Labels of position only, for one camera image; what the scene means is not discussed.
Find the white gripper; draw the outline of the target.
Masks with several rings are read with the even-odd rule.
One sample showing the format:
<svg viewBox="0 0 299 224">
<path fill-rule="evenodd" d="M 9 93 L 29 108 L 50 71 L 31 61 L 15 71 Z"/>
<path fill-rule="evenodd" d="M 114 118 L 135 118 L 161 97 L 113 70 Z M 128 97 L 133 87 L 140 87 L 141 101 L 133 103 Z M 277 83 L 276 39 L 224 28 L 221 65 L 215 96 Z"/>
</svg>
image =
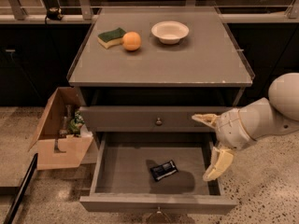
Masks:
<svg viewBox="0 0 299 224">
<path fill-rule="evenodd" d="M 223 144 L 212 148 L 210 164 L 203 175 L 203 180 L 206 182 L 216 180 L 231 166 L 235 156 L 233 149 L 245 149 L 256 143 L 244 128 L 237 108 L 224 112 L 220 116 L 194 114 L 192 119 L 215 129 L 218 141 Z"/>
</svg>

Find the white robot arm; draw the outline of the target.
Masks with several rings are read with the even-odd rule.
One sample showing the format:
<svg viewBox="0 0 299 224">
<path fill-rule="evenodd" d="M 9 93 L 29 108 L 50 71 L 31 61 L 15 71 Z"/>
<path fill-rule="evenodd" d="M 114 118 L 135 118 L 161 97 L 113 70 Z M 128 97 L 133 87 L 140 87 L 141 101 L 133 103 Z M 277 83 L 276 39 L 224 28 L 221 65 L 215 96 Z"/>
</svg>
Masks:
<svg viewBox="0 0 299 224">
<path fill-rule="evenodd" d="M 299 74 L 276 78 L 269 87 L 268 98 L 221 115 L 194 114 L 192 119 L 216 133 L 218 145 L 212 148 L 210 164 L 203 175 L 205 181 L 215 180 L 230 167 L 237 150 L 270 135 L 299 130 Z"/>
</svg>

